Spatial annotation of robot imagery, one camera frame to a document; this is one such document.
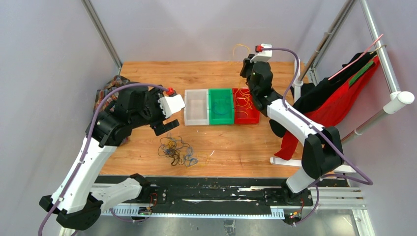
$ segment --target gray wall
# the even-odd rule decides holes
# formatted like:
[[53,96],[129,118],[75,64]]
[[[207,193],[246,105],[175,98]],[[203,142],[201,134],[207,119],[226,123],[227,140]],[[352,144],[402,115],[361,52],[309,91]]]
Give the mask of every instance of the gray wall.
[[[417,95],[417,30],[413,0],[368,0],[386,43],[397,79],[404,91]],[[321,62],[319,74],[326,77],[366,49],[372,40],[357,2],[343,29]],[[360,94],[346,119],[338,126],[344,136],[389,102],[389,91],[381,69]],[[417,102],[375,125],[344,146],[344,151],[372,180],[361,186],[378,236],[416,235],[414,202],[417,166]]]
[[[0,235],[36,235],[117,72],[79,0],[1,1]],[[51,217],[44,235],[57,235]]]
[[[270,43],[307,61],[343,0],[92,0],[123,61],[233,60]],[[235,60],[247,56],[236,50]],[[272,60],[292,61],[275,53]]]

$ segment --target clear plastic bin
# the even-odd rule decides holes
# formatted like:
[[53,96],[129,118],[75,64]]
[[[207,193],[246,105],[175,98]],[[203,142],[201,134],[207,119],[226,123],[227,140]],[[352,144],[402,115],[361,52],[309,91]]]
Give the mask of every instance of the clear plastic bin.
[[186,89],[185,90],[185,125],[209,124],[209,90]]

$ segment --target red shirt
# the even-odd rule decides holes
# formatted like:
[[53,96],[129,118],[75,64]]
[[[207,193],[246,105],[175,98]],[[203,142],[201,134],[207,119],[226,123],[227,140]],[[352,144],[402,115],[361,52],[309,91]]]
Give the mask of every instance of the red shirt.
[[[349,86],[349,81],[354,77],[352,76],[319,109],[304,115],[324,127],[335,126],[340,123],[348,114],[357,96],[359,96],[359,93],[369,82],[380,64],[378,57],[374,57],[372,61],[374,61],[374,64],[354,84]],[[298,139],[286,131],[282,138],[281,150],[274,155],[284,160],[290,160],[296,151],[297,143]]]

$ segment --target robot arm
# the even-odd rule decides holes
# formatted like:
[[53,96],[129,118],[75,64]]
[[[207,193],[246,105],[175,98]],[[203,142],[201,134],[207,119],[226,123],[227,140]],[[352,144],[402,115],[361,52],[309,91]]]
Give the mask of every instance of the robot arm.
[[[262,44],[262,46],[264,48],[272,47],[268,44]],[[284,191],[287,192],[286,198],[292,199],[322,175],[343,164],[343,159],[312,127],[315,126],[324,133],[340,151],[342,151],[342,144],[339,132],[335,127],[324,128],[292,109],[297,114],[296,116],[284,106],[282,95],[272,88],[273,74],[267,62],[271,56],[272,51],[259,52],[257,55],[250,54],[248,58],[243,60],[240,75],[246,78],[255,108],[264,116],[281,124],[303,144],[302,167],[283,185]],[[300,117],[308,121],[309,124],[306,124]]]
[[179,126],[178,120],[163,123],[185,107],[181,95],[173,90],[168,94],[170,96],[164,96],[162,90],[148,90],[148,87],[121,90],[117,101],[98,114],[88,152],[64,196],[60,198],[64,186],[79,164],[87,138],[84,138],[79,155],[61,186],[52,195],[42,197],[39,205],[49,211],[59,200],[60,204],[53,212],[58,215],[57,221],[65,228],[86,230],[96,222],[102,211],[127,200],[146,199],[150,193],[150,183],[139,174],[107,189],[91,192],[91,187],[108,158],[130,136],[132,129],[150,125],[158,136]]

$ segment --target white bracket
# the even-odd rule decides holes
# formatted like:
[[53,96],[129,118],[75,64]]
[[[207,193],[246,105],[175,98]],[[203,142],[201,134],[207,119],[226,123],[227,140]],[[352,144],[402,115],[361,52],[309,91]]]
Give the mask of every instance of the white bracket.
[[127,200],[137,198],[141,193],[142,186],[133,178],[127,178],[125,181],[115,184],[109,188],[96,189],[91,195],[99,201],[103,201],[100,209],[107,211]]
[[159,106],[162,109],[162,114],[165,115],[165,118],[169,118],[172,114],[181,111],[185,107],[184,100],[180,94],[177,94],[173,97],[163,96],[159,100]]
[[[304,117],[306,120],[310,122],[311,125],[315,126],[318,130],[323,130],[322,125],[317,124],[311,119],[305,117],[305,115],[292,108],[288,102],[285,103],[287,104],[288,108],[293,109],[293,111],[298,113],[299,116]],[[286,109],[284,107],[284,104],[282,104],[282,99],[277,99],[273,101],[270,105],[268,105],[267,113],[269,118],[280,123],[284,128],[291,132],[303,145],[305,139],[310,134],[317,134],[317,132],[310,127],[311,125],[307,125],[299,117],[297,117],[288,109]]]
[[[271,164],[273,164],[273,165],[301,167],[301,161],[300,160],[288,160],[288,161],[286,161],[286,160],[283,160],[279,157],[271,157],[270,161],[271,161]],[[339,173],[347,173],[347,174],[356,173],[356,171],[348,165],[341,165],[341,166],[337,167],[334,171],[339,172]]]
[[[83,146],[78,153],[77,159],[74,161],[74,164],[60,187],[51,196],[52,203],[55,203],[57,199],[59,199],[59,195],[61,194],[63,187],[68,182],[69,177],[74,172],[76,166],[79,164],[79,159],[86,145],[86,141],[87,138],[84,137]],[[107,159],[109,159],[117,148],[113,146],[104,146],[101,148],[98,145],[99,142],[92,138],[89,150],[84,158],[84,162],[81,164],[78,173],[67,189],[62,202],[58,206],[58,209],[65,209],[67,210],[67,213],[70,214],[82,210],[86,205],[87,196],[91,190],[91,186],[103,168],[104,163],[106,163]]]
[[294,59],[294,73],[297,73],[297,79],[294,81],[294,83],[292,84],[293,88],[294,88],[294,102],[296,102],[300,97],[301,97],[301,86],[304,84],[304,82],[301,80],[299,80],[300,77],[300,69],[301,69],[301,60],[298,59],[298,71],[296,71],[297,69],[297,60]]
[[414,102],[414,95],[407,91],[393,92],[389,97],[391,98],[391,101],[384,106],[384,111],[390,115]]
[[[271,44],[261,44],[263,48],[272,48]],[[264,50],[262,52],[257,53],[255,56],[252,57],[250,62],[257,62],[257,61],[264,61],[268,62],[269,59],[272,57],[272,50]]]

